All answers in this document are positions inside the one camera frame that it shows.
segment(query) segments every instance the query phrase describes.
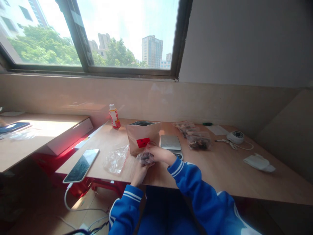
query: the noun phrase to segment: plastic bottle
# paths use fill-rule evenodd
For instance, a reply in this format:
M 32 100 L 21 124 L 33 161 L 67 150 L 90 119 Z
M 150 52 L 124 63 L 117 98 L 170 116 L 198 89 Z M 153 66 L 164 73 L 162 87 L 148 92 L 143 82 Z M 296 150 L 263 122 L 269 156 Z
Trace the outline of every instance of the plastic bottle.
M 115 129 L 120 128 L 121 122 L 118 119 L 117 109 L 115 108 L 114 104 L 110 104 L 109 114 L 111 117 L 111 122 L 112 122 L 113 128 L 115 128 Z

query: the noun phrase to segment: smartphone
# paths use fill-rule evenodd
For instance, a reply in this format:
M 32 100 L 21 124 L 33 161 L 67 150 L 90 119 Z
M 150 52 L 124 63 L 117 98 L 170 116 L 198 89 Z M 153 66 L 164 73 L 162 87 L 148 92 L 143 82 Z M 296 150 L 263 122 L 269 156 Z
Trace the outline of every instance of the smartphone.
M 167 149 L 183 160 L 182 147 L 176 135 L 161 135 L 161 148 Z
M 30 127 L 29 122 L 15 122 L 7 126 L 0 127 L 0 133 L 13 132 L 26 127 Z
M 65 177 L 63 183 L 82 182 L 91 165 L 99 154 L 99 149 L 88 149 L 80 157 L 70 173 Z

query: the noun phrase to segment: brown paper bag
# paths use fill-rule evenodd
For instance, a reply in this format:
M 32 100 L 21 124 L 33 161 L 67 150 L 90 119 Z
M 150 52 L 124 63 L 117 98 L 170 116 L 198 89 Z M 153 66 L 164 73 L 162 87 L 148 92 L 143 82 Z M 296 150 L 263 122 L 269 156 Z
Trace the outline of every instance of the brown paper bag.
M 150 141 L 155 142 L 159 146 L 161 122 L 137 121 L 125 125 L 125 129 L 128 135 L 131 155 L 141 153 Z

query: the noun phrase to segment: white tissue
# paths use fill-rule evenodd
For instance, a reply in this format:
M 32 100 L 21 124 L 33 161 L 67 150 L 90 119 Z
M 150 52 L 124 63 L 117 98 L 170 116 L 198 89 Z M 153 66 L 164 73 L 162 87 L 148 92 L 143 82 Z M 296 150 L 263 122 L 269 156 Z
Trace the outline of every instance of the white tissue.
M 276 170 L 267 159 L 257 153 L 245 158 L 244 162 L 261 171 L 273 172 Z

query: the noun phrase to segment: red sticker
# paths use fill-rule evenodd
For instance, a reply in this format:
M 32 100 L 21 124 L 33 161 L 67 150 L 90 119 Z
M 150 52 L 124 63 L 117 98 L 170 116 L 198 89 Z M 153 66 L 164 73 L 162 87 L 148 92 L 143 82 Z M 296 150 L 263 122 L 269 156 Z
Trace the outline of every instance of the red sticker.
M 144 138 L 137 140 L 137 144 L 139 148 L 144 148 L 147 146 L 147 144 L 150 142 L 150 138 Z

